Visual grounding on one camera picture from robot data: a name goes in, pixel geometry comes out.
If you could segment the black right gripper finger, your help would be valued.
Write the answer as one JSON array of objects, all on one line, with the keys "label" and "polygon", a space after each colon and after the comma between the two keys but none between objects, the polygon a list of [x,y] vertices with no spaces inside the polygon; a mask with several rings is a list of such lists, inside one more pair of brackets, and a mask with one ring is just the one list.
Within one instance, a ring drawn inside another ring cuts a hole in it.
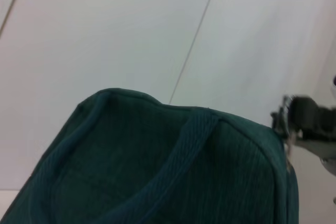
[{"label": "black right gripper finger", "polygon": [[335,107],[319,106],[310,97],[295,97],[288,111],[290,129],[305,140],[335,140]]}]

